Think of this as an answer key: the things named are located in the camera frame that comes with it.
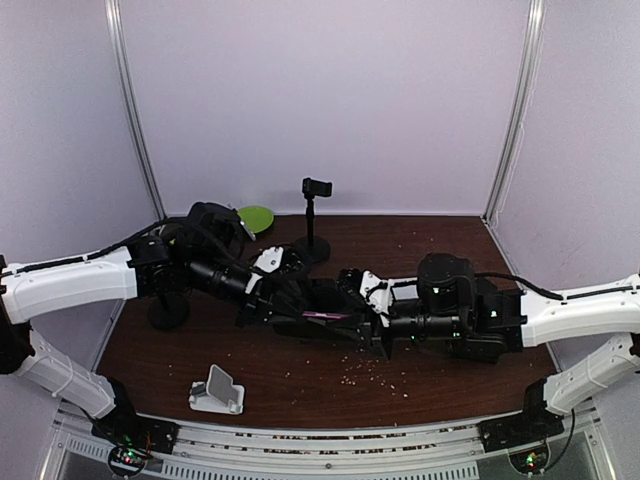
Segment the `black round-base phone stand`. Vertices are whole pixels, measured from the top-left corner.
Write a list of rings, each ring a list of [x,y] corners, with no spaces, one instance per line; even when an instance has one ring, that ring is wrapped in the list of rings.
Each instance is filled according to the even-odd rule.
[[[306,200],[306,235],[298,238],[294,245],[314,264],[328,260],[331,253],[329,242],[315,233],[315,198],[329,198],[332,196],[332,190],[331,182],[314,180],[310,177],[302,180],[302,194]]]

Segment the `black round-base tall stand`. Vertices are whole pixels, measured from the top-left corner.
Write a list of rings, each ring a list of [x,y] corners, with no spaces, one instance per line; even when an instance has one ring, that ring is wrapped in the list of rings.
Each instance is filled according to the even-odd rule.
[[[153,328],[168,331],[184,324],[189,314],[189,300],[184,295],[164,294],[150,304],[147,319]]]

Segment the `black phone pink edge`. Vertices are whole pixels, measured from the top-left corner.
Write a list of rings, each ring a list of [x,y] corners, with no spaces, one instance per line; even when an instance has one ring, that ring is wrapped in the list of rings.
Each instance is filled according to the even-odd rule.
[[[325,321],[325,322],[329,322],[329,321],[340,321],[340,320],[344,320],[346,318],[349,317],[349,314],[343,314],[343,313],[325,313],[325,312],[315,312],[315,311],[304,311],[302,313],[302,317],[307,319],[308,321],[311,320],[318,320],[318,321]]]

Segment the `black phone front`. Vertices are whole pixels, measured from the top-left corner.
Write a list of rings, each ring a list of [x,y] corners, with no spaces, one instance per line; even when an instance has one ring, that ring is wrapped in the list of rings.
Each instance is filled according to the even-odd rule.
[[[348,302],[332,279],[312,279],[309,306],[318,313],[343,314]]]

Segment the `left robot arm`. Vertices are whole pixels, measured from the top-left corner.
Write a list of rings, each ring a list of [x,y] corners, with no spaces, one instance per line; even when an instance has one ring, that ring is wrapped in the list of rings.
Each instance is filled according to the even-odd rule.
[[[239,214],[197,202],[189,213],[157,221],[101,250],[47,262],[1,265],[1,372],[25,377],[81,408],[123,444],[144,424],[124,385],[78,365],[46,341],[33,318],[109,300],[151,297],[151,322],[172,328],[189,314],[185,293],[198,290],[234,302],[242,321],[298,320],[299,285],[311,261],[294,245],[242,260],[249,233]]]

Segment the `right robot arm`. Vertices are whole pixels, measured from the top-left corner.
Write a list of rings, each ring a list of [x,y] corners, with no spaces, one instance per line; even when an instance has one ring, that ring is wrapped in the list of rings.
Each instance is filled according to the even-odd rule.
[[[519,279],[502,290],[495,272],[431,253],[412,278],[381,278],[344,270],[334,288],[345,301],[338,312],[307,310],[298,325],[352,339],[389,357],[394,341],[439,340],[452,355],[495,362],[542,344],[598,334],[608,340],[570,368],[530,385],[512,415],[519,440],[535,440],[573,407],[639,369],[639,277],[560,292]]]

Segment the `small phone on rear stand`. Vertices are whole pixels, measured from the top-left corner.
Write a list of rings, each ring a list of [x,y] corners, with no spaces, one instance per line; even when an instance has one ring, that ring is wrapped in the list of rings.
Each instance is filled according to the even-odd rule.
[[[256,234],[246,224],[246,222],[245,222],[244,218],[242,217],[242,215],[240,214],[239,210],[237,208],[235,208],[231,203],[227,203],[226,206],[238,216],[239,225],[241,226],[241,228],[244,231],[244,233],[246,234],[246,236],[252,242],[255,242],[257,240]]]

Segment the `white desktop phone stand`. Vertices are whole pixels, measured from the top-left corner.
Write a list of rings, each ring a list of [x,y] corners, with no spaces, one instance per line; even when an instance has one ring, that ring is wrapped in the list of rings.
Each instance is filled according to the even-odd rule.
[[[189,390],[189,407],[194,411],[241,415],[245,388],[235,384],[231,375],[216,364],[209,367],[205,381],[194,381]]]

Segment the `green plate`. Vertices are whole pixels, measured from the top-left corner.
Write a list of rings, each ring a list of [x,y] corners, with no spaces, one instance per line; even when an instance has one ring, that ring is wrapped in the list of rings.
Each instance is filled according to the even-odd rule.
[[[237,211],[243,225],[253,234],[268,230],[274,222],[274,212],[263,206],[246,206]]]

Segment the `front aluminium rail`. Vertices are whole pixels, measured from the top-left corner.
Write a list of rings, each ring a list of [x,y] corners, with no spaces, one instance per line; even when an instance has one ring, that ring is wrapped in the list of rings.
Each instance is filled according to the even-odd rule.
[[[180,421],[169,453],[138,479],[526,479],[542,453],[545,479],[615,479],[595,407],[578,406],[565,432],[489,452],[479,419],[346,430],[260,429]]]

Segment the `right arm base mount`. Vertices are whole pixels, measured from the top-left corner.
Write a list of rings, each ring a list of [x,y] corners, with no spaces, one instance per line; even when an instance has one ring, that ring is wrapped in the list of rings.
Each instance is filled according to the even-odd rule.
[[[477,426],[485,453],[540,442],[538,447],[510,455],[511,466],[529,477],[543,475],[557,463],[551,459],[548,439],[564,432],[564,416],[547,409],[545,384],[542,379],[527,387],[520,412],[484,420]]]

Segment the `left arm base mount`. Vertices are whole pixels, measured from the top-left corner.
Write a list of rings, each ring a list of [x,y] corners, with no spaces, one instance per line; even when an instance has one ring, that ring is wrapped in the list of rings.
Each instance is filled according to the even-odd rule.
[[[157,460],[156,454],[171,454],[180,427],[175,422],[140,417],[133,434],[117,433],[105,421],[90,418],[91,434],[109,441],[107,466],[117,478],[130,479]]]

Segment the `left aluminium frame post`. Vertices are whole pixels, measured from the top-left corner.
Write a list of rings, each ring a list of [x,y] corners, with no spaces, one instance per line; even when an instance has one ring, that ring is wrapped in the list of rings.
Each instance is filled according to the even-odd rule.
[[[124,28],[122,24],[121,2],[117,0],[106,0],[104,2],[104,6],[107,28],[118,71],[122,97],[124,100],[127,122],[136,159],[141,170],[143,184],[150,198],[155,216],[158,219],[164,219],[167,217],[167,213],[153,171],[134,92],[134,85],[126,49]]]

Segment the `aluminium frame post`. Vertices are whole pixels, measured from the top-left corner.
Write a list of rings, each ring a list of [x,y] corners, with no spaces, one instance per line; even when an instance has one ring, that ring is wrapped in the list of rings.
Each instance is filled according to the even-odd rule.
[[[483,215],[483,220],[488,225],[493,225],[497,221],[501,205],[507,195],[510,177],[519,152],[521,136],[524,131],[524,119],[531,99],[539,62],[545,8],[546,1],[544,0],[531,0],[529,2],[515,92],[498,166]]]
[[[107,28],[118,71],[122,97],[124,100],[127,122],[136,159],[141,170],[143,184],[150,198],[155,216],[158,219],[164,219],[167,217],[167,213],[153,171],[134,92],[134,85],[126,49],[124,28],[122,24],[121,2],[117,0],[106,0],[104,2],[104,6]]]

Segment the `right aluminium frame post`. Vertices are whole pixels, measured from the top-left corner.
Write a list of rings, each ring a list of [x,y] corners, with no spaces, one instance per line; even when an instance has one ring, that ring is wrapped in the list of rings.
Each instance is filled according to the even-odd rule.
[[[544,0],[531,0],[529,2],[515,92],[498,166],[483,215],[483,220],[488,225],[493,225],[497,221],[501,205],[507,195],[510,177],[519,152],[521,136],[524,131],[524,119],[531,99],[539,62],[545,8],[546,1]]]

